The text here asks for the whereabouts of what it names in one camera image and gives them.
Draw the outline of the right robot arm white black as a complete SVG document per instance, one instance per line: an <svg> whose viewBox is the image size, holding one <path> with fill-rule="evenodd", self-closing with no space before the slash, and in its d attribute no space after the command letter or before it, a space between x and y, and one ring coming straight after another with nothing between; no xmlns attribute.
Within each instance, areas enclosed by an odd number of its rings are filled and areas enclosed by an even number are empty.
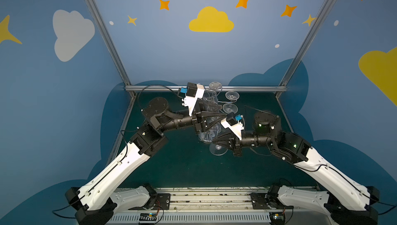
<svg viewBox="0 0 397 225"><path fill-rule="evenodd" d="M227 130L213 143L241 156L244 147L265 146L270 153L311 176L324 191L308 191L273 184L267 194L252 194L260 205L273 209L301 207L328 216L337 225L376 225L378 211L372 206L379 201L379 191L352 180L328 162L307 140L285 132L279 116L257 111L252 131L246 131L244 118L229 113L220 124Z"/></svg>

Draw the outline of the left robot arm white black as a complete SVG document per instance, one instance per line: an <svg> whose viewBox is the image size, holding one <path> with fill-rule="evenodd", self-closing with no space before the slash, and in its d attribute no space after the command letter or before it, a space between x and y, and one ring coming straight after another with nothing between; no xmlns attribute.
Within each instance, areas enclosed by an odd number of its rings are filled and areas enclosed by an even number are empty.
<svg viewBox="0 0 397 225"><path fill-rule="evenodd" d="M140 165L147 162L168 143L165 132L194 127L196 132L209 130L226 118L221 112L204 110L200 100L193 112L171 112L163 97L152 99L142 110L145 121L127 142L125 148L93 180L84 186L70 188L65 196L75 210L80 225L105 225L115 213L131 208L151 209L156 206L157 193L149 184L130 191L117 192L120 184Z"/></svg>

